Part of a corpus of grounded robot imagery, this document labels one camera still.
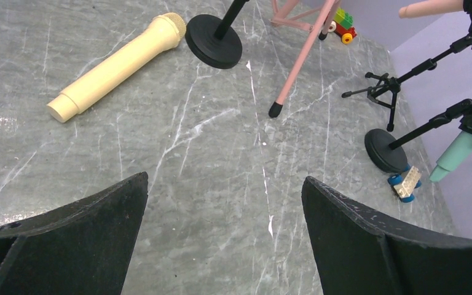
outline gray marble tile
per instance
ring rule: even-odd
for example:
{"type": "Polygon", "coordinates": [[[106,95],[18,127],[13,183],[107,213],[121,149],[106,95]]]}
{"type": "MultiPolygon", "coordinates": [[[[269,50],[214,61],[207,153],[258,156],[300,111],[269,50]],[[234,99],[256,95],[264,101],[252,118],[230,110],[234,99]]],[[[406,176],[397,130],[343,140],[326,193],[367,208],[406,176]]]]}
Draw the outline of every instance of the gray marble tile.
{"type": "MultiPolygon", "coordinates": [[[[204,65],[183,41],[67,123],[45,110],[156,15],[221,17],[229,5],[0,0],[0,224],[147,171],[125,294],[321,294],[301,205],[308,175],[396,218],[454,233],[426,180],[420,140],[405,148],[423,186],[402,204],[363,146],[368,130],[385,128],[388,109],[340,97],[367,87],[366,71],[393,73],[375,42],[317,41],[282,115],[268,117],[307,35],[273,28],[269,1],[248,2],[236,19],[244,52],[233,69],[204,65]]],[[[403,96],[394,134],[412,128],[403,96]]]]}

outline teal microphone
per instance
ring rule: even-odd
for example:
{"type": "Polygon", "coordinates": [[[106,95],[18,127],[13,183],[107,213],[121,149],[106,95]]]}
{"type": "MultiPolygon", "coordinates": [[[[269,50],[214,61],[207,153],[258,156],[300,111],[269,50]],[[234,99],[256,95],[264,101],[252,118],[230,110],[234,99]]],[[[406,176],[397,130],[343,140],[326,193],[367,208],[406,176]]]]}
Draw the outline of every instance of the teal microphone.
{"type": "Polygon", "coordinates": [[[472,134],[462,131],[437,160],[430,181],[437,182],[455,170],[472,152],[472,134]]]}

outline pink tripod stand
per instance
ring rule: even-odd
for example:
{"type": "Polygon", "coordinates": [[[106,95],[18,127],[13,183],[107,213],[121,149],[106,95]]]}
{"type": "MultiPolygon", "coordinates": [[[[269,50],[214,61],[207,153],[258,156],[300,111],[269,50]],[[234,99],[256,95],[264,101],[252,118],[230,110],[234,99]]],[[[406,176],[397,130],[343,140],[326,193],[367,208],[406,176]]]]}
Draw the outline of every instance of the pink tripod stand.
{"type": "Polygon", "coordinates": [[[276,101],[274,101],[274,104],[272,104],[272,106],[270,107],[269,117],[271,118],[276,118],[280,115],[287,94],[290,91],[292,84],[294,84],[294,81],[296,80],[297,74],[299,74],[301,66],[307,58],[310,48],[312,48],[312,45],[314,44],[314,41],[318,37],[320,31],[323,34],[326,34],[328,32],[328,28],[330,27],[330,24],[334,19],[334,16],[336,15],[337,9],[341,4],[341,0],[325,0],[324,4],[320,8],[312,9],[295,17],[287,18],[287,15],[294,9],[294,7],[298,3],[299,0],[287,0],[283,7],[278,8],[277,0],[272,0],[272,10],[274,12],[274,17],[272,18],[271,22],[273,26],[290,26],[293,28],[308,31],[310,32],[310,34],[307,40],[305,41],[303,48],[301,48],[301,52],[299,53],[299,56],[297,57],[297,60],[294,63],[294,66],[292,67],[292,70],[286,78],[286,82],[280,92],[280,95],[278,96],[276,101]],[[307,15],[313,14],[318,11],[319,16],[313,25],[297,21],[302,17],[306,17],[307,15]]]}

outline microphone grille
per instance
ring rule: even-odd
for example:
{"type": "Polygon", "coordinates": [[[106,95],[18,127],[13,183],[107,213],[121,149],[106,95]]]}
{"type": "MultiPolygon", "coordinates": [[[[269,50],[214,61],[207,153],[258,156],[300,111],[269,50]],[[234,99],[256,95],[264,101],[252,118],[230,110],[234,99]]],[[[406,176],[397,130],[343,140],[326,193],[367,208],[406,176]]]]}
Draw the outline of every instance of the microphone grille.
{"type": "Polygon", "coordinates": [[[171,22],[173,22],[180,34],[180,39],[182,39],[186,35],[186,22],[184,22],[183,18],[174,12],[169,12],[167,14],[163,14],[163,17],[169,18],[171,22]]]}

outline black tripod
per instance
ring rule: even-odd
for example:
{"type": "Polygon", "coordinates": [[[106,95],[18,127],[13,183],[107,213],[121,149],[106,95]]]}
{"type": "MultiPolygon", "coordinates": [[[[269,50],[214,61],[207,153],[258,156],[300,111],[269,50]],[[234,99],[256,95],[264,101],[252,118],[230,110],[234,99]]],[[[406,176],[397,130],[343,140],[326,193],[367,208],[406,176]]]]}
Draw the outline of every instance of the black tripod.
{"type": "Polygon", "coordinates": [[[382,76],[378,76],[378,75],[368,72],[364,76],[366,78],[373,78],[375,80],[378,80],[378,83],[376,86],[368,87],[368,88],[357,90],[357,91],[345,92],[341,95],[341,97],[346,98],[354,94],[366,92],[366,97],[370,101],[390,109],[390,119],[388,120],[388,125],[386,127],[386,130],[388,130],[389,132],[392,132],[393,127],[394,127],[393,119],[395,117],[395,106],[397,104],[397,95],[401,91],[401,84],[404,81],[410,79],[411,77],[422,74],[425,71],[434,70],[437,67],[437,62],[439,60],[442,60],[443,58],[447,57],[448,55],[452,53],[459,53],[470,46],[472,49],[472,0],[464,0],[464,11],[470,15],[470,19],[471,19],[471,25],[468,30],[468,34],[465,37],[453,42],[450,45],[448,50],[437,55],[434,58],[429,58],[428,60],[419,64],[415,68],[411,69],[411,71],[402,75],[399,78],[389,77],[388,73],[385,73],[382,76]],[[377,97],[381,96],[382,94],[388,91],[391,92],[391,104],[385,103],[384,101],[380,101],[377,99],[377,97]]]}
{"type": "Polygon", "coordinates": [[[431,118],[426,124],[396,140],[382,129],[373,129],[364,136],[364,145],[368,156],[384,172],[402,173],[408,164],[402,145],[431,129],[448,124],[453,119],[464,116],[459,128],[472,134],[472,100],[465,99],[449,107],[446,112],[431,118]]]}
{"type": "Polygon", "coordinates": [[[243,5],[249,0],[234,0],[223,20],[200,14],[187,24],[186,41],[198,59],[218,69],[230,69],[242,58],[243,46],[231,28],[243,5]]]}

